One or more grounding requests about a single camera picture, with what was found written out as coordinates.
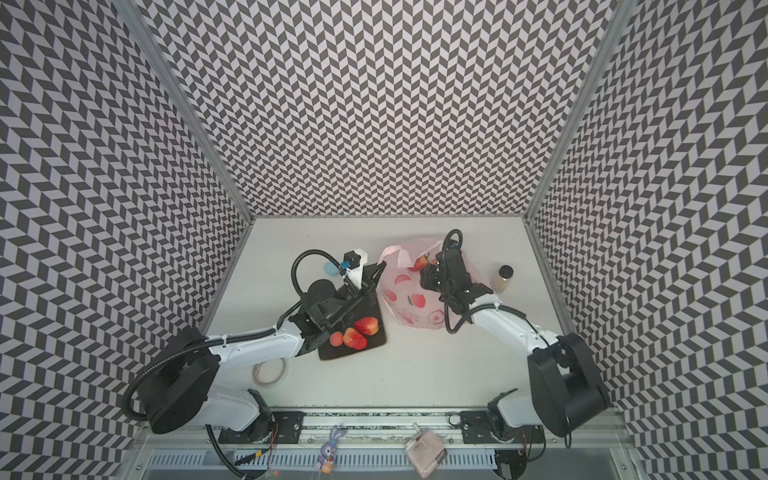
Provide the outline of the pink plastic bag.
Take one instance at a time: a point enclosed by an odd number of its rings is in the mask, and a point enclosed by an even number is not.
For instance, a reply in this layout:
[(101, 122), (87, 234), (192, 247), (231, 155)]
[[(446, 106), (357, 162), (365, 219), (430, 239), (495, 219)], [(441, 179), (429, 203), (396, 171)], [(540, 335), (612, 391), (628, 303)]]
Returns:
[(461, 246), (459, 238), (417, 238), (384, 250), (381, 260), (387, 266), (379, 281), (377, 295), (398, 323), (414, 329), (444, 329), (450, 333), (458, 332), (467, 323), (463, 316), (469, 311), (453, 312), (439, 300), (438, 293), (421, 288), (421, 271), (410, 270), (422, 255), (428, 254), (429, 263), (432, 263), (438, 253), (456, 248), (461, 251), (472, 279), (490, 287), (467, 260)]

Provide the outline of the red fake strawberry half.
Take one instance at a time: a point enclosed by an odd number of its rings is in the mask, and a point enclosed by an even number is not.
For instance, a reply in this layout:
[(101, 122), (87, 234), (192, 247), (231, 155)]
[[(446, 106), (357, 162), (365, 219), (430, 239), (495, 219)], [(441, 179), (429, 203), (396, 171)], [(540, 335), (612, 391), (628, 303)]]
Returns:
[(347, 328), (343, 333), (344, 345), (350, 349), (360, 351), (368, 346), (367, 338), (355, 328)]

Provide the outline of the small red fake fruit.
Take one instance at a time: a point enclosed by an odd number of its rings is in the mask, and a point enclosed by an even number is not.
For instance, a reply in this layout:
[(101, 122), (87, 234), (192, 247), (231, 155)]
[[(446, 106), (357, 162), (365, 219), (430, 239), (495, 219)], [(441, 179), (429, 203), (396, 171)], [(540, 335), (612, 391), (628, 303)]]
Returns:
[(334, 332), (329, 338), (329, 343), (332, 347), (339, 348), (344, 344), (343, 334), (339, 331)]

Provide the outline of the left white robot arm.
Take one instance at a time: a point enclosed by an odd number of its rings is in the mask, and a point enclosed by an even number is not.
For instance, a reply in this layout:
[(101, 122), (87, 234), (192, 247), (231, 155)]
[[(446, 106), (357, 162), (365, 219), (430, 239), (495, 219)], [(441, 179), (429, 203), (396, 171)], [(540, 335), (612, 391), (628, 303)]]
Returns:
[[(341, 286), (321, 279), (302, 288), (298, 270), (311, 256), (328, 260), (340, 275)], [(386, 267), (385, 262), (368, 263), (360, 249), (346, 252), (342, 260), (320, 249), (299, 254), (290, 269), (298, 300), (274, 326), (215, 336), (205, 336), (195, 327), (182, 329), (129, 383), (120, 398), (121, 413), (129, 420), (148, 423), (155, 434), (186, 426), (243, 432), (271, 422), (258, 391), (229, 387), (225, 377), (249, 366), (317, 350), (359, 307), (376, 304), (376, 289)]]

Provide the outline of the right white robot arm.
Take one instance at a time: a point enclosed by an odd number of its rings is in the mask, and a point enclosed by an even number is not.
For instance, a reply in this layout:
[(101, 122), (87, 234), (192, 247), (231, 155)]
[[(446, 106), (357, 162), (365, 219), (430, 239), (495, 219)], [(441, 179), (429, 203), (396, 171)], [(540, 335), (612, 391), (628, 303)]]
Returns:
[(504, 304), (489, 286), (471, 277), (462, 246), (462, 232), (449, 231), (435, 259), (420, 270), (420, 285), (439, 294), (448, 333), (472, 324), (525, 357), (528, 386), (503, 392), (488, 403), (491, 431), (504, 440), (512, 429), (541, 426), (570, 439), (611, 406), (592, 350), (578, 334), (557, 335)]

